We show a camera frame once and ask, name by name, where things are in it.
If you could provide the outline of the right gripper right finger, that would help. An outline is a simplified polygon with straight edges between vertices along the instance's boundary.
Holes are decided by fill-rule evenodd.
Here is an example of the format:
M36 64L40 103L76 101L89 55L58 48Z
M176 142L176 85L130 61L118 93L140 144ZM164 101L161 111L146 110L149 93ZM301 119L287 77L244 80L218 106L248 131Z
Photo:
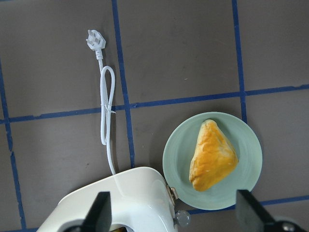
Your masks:
M236 193L236 218L243 232L271 232L276 221L246 189Z

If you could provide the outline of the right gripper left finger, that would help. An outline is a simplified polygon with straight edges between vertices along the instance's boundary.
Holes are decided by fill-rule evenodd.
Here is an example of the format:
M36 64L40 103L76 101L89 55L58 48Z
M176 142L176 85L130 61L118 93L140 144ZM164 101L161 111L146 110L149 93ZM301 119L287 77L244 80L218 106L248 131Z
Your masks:
M112 223L110 192L99 192L83 222L84 232L108 232Z

